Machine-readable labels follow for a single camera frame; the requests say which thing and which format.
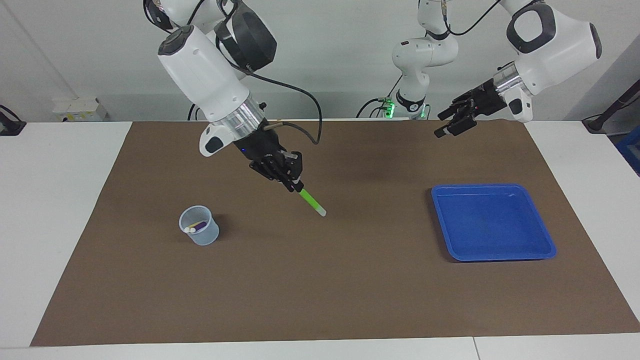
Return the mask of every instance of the plastic tray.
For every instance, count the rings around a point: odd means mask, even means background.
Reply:
[[[549,259],[556,246],[527,190],[518,184],[433,188],[447,249],[459,261]]]

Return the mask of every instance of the green marker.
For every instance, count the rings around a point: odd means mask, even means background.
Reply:
[[[311,194],[309,194],[305,189],[302,189],[299,194],[302,199],[305,199],[305,201],[307,201],[309,205],[311,205],[311,207],[320,214],[321,217],[326,216],[326,210],[322,206],[320,206],[320,204],[318,204],[318,201],[316,201],[314,197],[311,196]]]

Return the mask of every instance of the white table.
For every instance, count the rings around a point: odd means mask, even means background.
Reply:
[[[28,348],[130,126],[29,124],[0,138],[0,359],[640,359],[640,334]],[[578,122],[527,129],[640,317],[640,178]]]

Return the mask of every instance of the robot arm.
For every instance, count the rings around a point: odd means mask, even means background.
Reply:
[[[237,66],[253,72],[273,61],[276,41],[242,0],[229,0],[233,7],[227,9],[223,1],[204,1],[188,24],[198,0],[153,0],[168,19],[182,25],[160,45],[158,57],[210,122],[200,137],[204,156],[233,143],[251,161],[250,168],[300,193],[302,154],[280,145],[262,109],[240,83],[244,74],[234,70],[221,52],[226,50]]]
[[[453,119],[436,130],[437,137],[457,136],[476,126],[477,115],[491,115],[506,107],[516,120],[532,120],[533,96],[578,74],[602,54],[598,31],[587,21],[567,17],[542,0],[503,0],[500,4],[512,16],[507,38],[518,59],[438,114],[440,120]]]
[[[394,65],[402,71],[395,94],[396,108],[411,119],[424,113],[424,101],[429,88],[429,67],[446,65],[458,56],[458,41],[448,37],[440,11],[440,0],[421,0],[418,22],[426,30],[424,38],[412,38],[394,47]]]

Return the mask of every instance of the green led light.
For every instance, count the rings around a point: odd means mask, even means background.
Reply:
[[[394,117],[395,110],[396,110],[396,104],[394,103],[388,104],[388,108],[385,110],[385,117],[387,119],[392,119]]]

